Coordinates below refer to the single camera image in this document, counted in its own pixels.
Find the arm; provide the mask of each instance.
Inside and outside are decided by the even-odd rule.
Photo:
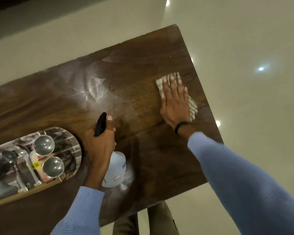
[[[160,113],[174,129],[188,121],[188,93],[181,82],[163,82]],[[188,140],[188,148],[242,234],[294,234],[294,198],[270,175],[241,158],[190,125],[178,134]]]
[[[99,189],[116,145],[114,132],[111,116],[107,117],[106,130],[99,137],[94,137],[94,128],[85,132],[86,149],[91,159],[90,170],[71,208],[55,226],[52,235],[100,234],[99,212],[104,193]]]

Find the black bracelet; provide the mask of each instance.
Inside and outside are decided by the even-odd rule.
[[[177,134],[177,131],[179,130],[179,128],[184,125],[184,124],[191,124],[190,122],[187,122],[187,121],[182,121],[182,122],[179,122],[176,126],[175,126],[175,129],[174,129],[174,132]]]

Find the brown wood grain surface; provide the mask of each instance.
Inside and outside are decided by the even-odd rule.
[[[172,25],[0,86],[0,144],[58,126],[83,142],[103,111],[115,119],[116,151],[133,177],[106,189],[100,225],[206,183],[187,143],[165,124],[155,80],[179,72],[198,113],[193,125],[222,142],[181,32]],[[0,234],[48,234],[87,174],[0,206]]]

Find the yellow price sticker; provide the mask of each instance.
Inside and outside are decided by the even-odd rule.
[[[40,167],[40,166],[41,166],[41,164],[39,161],[32,164],[33,169],[36,169],[37,167]]]

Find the hand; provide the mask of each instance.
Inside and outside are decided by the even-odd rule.
[[[98,137],[94,137],[94,127],[85,132],[85,146],[91,166],[84,186],[99,189],[108,170],[111,154],[115,148],[112,116],[106,118],[106,129]]]
[[[170,77],[170,87],[168,87],[166,79],[162,81],[164,94],[161,95],[160,114],[165,122],[173,129],[182,121],[190,121],[190,109],[188,103],[188,91],[182,86],[182,81],[179,79],[177,86],[173,76]]]

